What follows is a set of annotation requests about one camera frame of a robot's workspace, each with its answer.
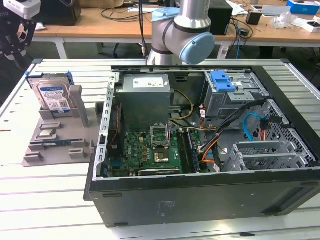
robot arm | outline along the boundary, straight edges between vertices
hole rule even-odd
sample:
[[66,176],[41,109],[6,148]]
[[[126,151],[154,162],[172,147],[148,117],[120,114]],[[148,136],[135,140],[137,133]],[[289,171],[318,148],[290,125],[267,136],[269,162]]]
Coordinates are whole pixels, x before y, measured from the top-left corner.
[[[32,42],[36,22],[30,20],[40,12],[41,0],[0,0],[0,56],[15,60],[19,68],[26,66],[25,47]],[[20,25],[23,32],[18,36]]]
[[148,65],[199,64],[215,46],[209,33],[210,0],[181,0],[180,9],[160,8],[152,14],[152,51]]

blue box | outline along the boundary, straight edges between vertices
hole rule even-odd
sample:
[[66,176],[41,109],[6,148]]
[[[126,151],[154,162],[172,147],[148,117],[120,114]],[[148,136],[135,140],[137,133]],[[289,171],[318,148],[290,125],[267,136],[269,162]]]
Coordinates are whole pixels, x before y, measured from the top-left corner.
[[292,14],[316,15],[320,8],[320,6],[313,1],[304,1],[303,3],[288,1],[286,5],[287,7],[291,7],[290,12]]

metal work surface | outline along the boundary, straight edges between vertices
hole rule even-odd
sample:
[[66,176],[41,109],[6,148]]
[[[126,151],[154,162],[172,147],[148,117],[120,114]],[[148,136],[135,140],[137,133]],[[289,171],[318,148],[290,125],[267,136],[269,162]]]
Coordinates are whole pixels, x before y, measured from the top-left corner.
[[[70,71],[82,85],[86,108],[106,99],[111,65],[142,60],[44,60],[30,71]],[[320,93],[291,65],[279,60],[207,60],[203,65],[263,66],[320,134]],[[0,109],[0,239],[218,239],[302,240],[320,236],[320,195],[289,215],[107,229],[93,202],[83,200],[88,163],[24,168],[23,156],[40,117],[40,104],[24,78]]]

floor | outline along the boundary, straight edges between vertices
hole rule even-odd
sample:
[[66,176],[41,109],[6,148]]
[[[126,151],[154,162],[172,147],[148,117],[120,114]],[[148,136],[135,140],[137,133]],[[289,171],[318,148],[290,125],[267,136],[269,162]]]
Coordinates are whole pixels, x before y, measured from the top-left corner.
[[[113,43],[106,43],[103,48],[103,55],[98,54],[95,43],[67,43],[66,50],[70,59],[112,59],[114,46]],[[218,51],[219,47],[216,46],[209,58],[215,59]],[[27,49],[27,52],[25,60],[29,64],[31,64],[32,59],[59,59],[55,44],[50,42],[34,42]],[[259,52],[259,47],[246,46],[241,49],[239,58],[257,59]],[[138,44],[120,44],[117,55],[120,59],[142,58]],[[234,47],[228,58],[234,59],[236,55],[237,49]],[[316,53],[312,48],[288,47],[283,52],[280,47],[275,47],[272,58],[289,59],[307,79],[312,79],[312,83],[320,88],[320,71],[317,71],[315,67]],[[0,58],[0,106],[14,89],[23,73],[24,71],[19,70],[13,61],[9,61],[5,57]]]

blue cable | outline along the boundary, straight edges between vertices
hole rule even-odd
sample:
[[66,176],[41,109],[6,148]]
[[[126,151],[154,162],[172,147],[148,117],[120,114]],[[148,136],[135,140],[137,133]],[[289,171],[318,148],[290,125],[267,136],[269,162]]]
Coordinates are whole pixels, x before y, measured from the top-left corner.
[[240,28],[238,28],[238,33],[239,33],[239,39],[238,39],[238,52],[236,53],[236,58],[238,59],[239,53],[240,53],[240,39],[241,39],[241,33],[240,33]]
[[243,130],[244,130],[244,133],[245,133],[245,135],[247,135],[248,139],[249,139],[251,142],[253,142],[253,141],[254,141],[254,138],[251,136],[251,134],[250,134],[250,132],[249,132],[249,130],[248,130],[248,128],[247,128],[247,120],[248,120],[248,118],[249,118],[250,116],[254,116],[254,117],[256,117],[256,118],[259,119],[259,120],[261,120],[262,118],[261,118],[258,114],[256,114],[256,113],[249,113],[249,114],[244,118],[244,120],[243,120]]

